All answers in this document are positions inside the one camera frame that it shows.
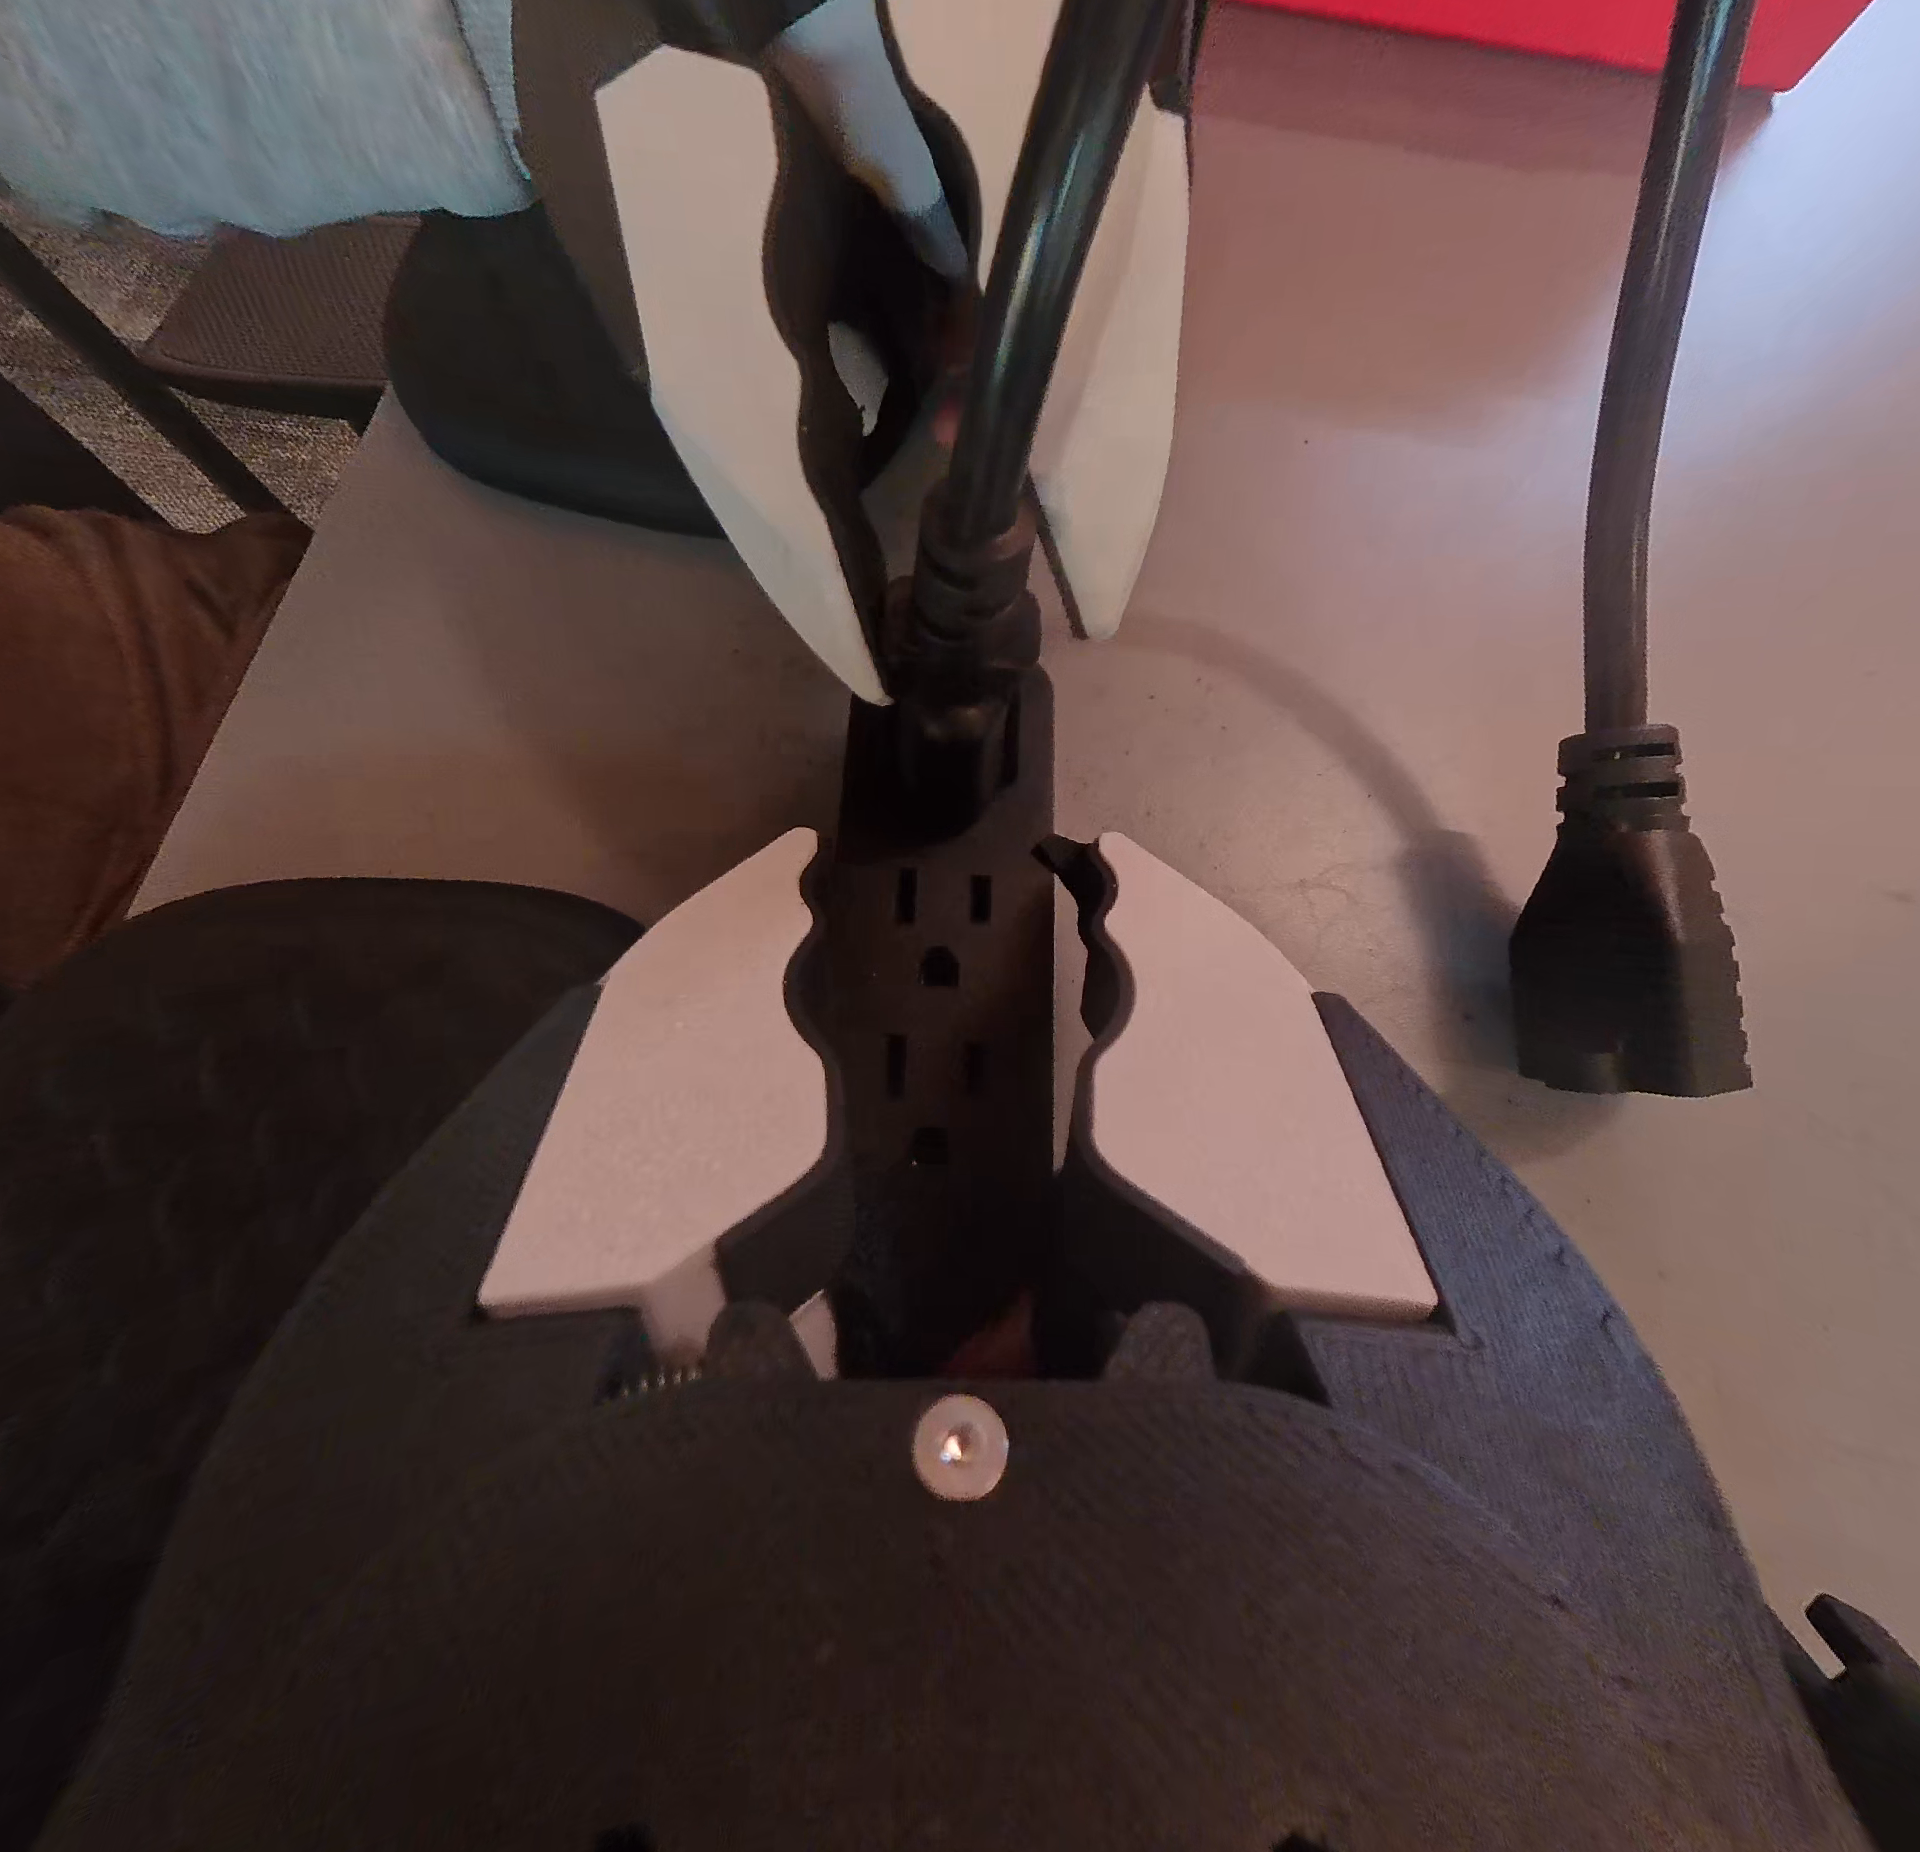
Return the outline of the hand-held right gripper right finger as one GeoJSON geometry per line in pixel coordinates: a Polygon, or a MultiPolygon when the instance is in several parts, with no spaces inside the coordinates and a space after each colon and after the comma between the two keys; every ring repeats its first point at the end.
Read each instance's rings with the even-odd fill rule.
{"type": "Polygon", "coordinates": [[[1438,1288],[1306,974],[1136,841],[1049,838],[1086,953],[1061,1247],[1099,1306],[1431,1320],[1438,1288]]]}

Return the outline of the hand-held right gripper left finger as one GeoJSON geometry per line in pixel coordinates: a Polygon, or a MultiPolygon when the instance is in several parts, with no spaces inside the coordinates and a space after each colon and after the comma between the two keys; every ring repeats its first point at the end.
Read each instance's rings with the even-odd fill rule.
{"type": "Polygon", "coordinates": [[[490,1319],[635,1313],[708,1336],[759,1302],[830,1333],[854,1239],[841,1083],[798,1023],[800,828],[675,907],[595,988],[478,1288],[490,1319]]]}

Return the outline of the black power plug with cable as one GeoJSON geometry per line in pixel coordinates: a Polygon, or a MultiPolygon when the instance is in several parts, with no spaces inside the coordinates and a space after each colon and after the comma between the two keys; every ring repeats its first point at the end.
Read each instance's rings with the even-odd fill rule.
{"type": "Polygon", "coordinates": [[[884,602],[901,781],[959,829],[993,796],[1009,703],[1041,670],[1037,554],[1083,637],[1029,475],[1037,434],[1143,91],[1187,120],[1193,183],[1208,9],[1211,0],[1061,0],[973,324],[954,447],[922,505],[913,571],[884,602]]]}

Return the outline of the person's left forearm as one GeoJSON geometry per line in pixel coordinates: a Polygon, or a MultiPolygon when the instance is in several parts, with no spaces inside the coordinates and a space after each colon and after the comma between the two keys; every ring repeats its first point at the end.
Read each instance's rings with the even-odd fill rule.
{"type": "Polygon", "coordinates": [[[163,237],[498,216],[512,0],[3,0],[5,195],[163,237]]]}

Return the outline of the person's brown trousers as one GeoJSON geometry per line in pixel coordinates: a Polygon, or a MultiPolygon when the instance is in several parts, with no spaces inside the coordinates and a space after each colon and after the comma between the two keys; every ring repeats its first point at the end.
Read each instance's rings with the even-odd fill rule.
{"type": "Polygon", "coordinates": [[[5,515],[5,1001],[131,910],[310,541],[291,516],[5,515]]]}

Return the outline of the grey mesh chair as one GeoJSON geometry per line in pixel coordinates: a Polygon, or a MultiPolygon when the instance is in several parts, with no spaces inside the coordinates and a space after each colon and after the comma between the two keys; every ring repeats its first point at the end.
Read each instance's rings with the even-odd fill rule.
{"type": "Polygon", "coordinates": [[[217,403],[366,433],[385,391],[382,323],[420,222],[377,216],[303,237],[224,227],[206,243],[157,328],[126,342],[3,225],[5,295],[132,419],[245,516],[286,516],[275,493],[200,419],[217,403]]]}

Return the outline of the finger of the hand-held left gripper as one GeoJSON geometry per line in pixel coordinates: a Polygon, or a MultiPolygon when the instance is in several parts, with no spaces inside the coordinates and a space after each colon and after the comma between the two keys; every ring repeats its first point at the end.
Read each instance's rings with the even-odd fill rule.
{"type": "MultiPolygon", "coordinates": [[[[1061,0],[887,0],[907,76],[973,162],[993,264],[1061,0]]],[[[1103,207],[1031,457],[1079,628],[1112,637],[1155,534],[1178,412],[1188,237],[1187,120],[1139,105],[1103,207]]]]}
{"type": "Polygon", "coordinates": [[[660,423],[783,623],[882,705],[866,490],[909,423],[909,248],[752,64],[662,45],[597,118],[660,423]]]}

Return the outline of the black plastic object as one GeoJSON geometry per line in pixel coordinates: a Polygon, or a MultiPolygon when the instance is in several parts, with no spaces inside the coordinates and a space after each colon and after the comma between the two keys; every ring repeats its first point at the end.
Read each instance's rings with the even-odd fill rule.
{"type": "Polygon", "coordinates": [[[1847,1801],[1880,1850],[1919,1847],[1919,1664],[1894,1634],[1831,1595],[1805,1608],[1835,1654],[1826,1674],[1780,1626],[1782,1659],[1847,1801]]]}

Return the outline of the black power strip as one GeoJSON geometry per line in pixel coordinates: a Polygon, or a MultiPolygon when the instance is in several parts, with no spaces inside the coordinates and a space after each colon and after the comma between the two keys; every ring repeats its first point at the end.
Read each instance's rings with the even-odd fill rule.
{"type": "Polygon", "coordinates": [[[959,829],[910,796],[892,712],[848,716],[822,1020],[854,1167],[841,1371],[929,1378],[1037,1288],[1054,1160],[1054,698],[1021,681],[959,829]]]}

